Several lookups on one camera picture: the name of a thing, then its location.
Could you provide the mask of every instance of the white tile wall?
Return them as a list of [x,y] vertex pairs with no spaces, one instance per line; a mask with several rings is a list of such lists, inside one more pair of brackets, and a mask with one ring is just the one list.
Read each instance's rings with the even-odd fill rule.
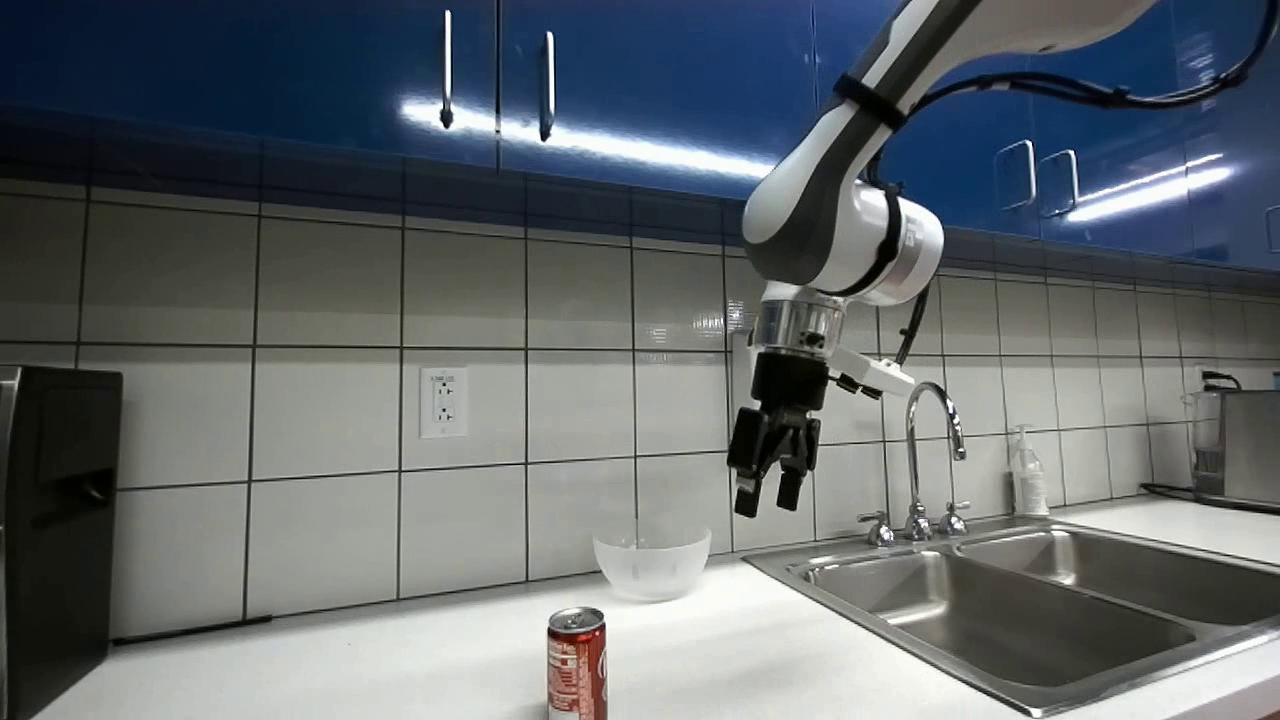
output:
[[[736,249],[90,196],[0,185],[0,362],[127,377],[118,634],[592,571],[594,532],[757,552],[905,511],[905,401],[830,387],[800,511],[771,476],[758,521],[731,515],[749,350],[725,346],[762,290]],[[838,343],[892,350],[906,310],[854,308]],[[1198,368],[1271,383],[1275,310],[946,272],[906,373],[946,383],[973,456],[924,401],[928,511],[952,476],[973,515],[1003,511],[1014,422],[1050,503],[1188,481],[1185,391]],[[468,373],[462,434],[423,434],[421,368]]]
[[250,486],[249,614],[396,594],[396,476]]

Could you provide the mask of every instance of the chrome faucet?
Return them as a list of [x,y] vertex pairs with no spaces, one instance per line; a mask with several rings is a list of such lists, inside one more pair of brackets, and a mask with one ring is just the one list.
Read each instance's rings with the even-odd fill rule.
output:
[[[954,458],[968,456],[965,434],[960,434],[960,413],[954,413],[946,387],[940,387],[936,380],[915,383],[915,391],[906,396],[906,458],[913,458],[913,509],[906,509],[906,527],[905,527],[906,541],[932,541],[932,521],[921,509],[921,452],[915,452],[915,405],[921,405],[924,391],[932,391],[946,413],[952,456]],[[946,503],[946,515],[942,515],[942,532],[946,534],[965,532],[965,515],[960,515],[960,503],[954,503],[954,476],[952,476],[952,503]]]

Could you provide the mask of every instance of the sink basin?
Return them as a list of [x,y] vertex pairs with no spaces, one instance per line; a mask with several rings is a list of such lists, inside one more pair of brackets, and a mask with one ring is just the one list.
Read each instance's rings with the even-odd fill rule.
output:
[[940,552],[818,563],[806,585],[980,672],[1040,687],[1197,641],[1177,619]]
[[1028,717],[1078,709],[1280,633],[1271,569],[1064,523],[750,563]]
[[1198,622],[1254,622],[1280,614],[1280,577],[1271,571],[1110,534],[1042,527],[1030,534],[968,542],[965,556]]

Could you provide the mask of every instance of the red soda can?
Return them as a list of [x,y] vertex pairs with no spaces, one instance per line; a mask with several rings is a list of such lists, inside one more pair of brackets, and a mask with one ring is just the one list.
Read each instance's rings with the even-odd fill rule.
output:
[[607,720],[602,612],[559,607],[548,619],[548,720]]

